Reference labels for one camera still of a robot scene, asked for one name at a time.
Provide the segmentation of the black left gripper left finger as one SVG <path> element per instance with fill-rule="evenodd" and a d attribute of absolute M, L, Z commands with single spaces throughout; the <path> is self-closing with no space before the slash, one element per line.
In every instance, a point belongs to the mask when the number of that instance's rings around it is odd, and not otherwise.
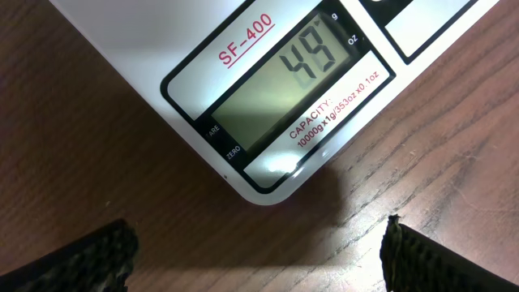
<path fill-rule="evenodd" d="M 127 292 L 139 250 L 135 230 L 118 219 L 1 276 L 8 292 Z"/>

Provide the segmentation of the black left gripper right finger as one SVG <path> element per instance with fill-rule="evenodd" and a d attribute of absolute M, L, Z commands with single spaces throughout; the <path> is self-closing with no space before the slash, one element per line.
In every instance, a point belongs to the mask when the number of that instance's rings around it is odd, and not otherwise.
<path fill-rule="evenodd" d="M 518 292 L 518 285 L 388 217 L 380 260 L 392 292 Z"/>

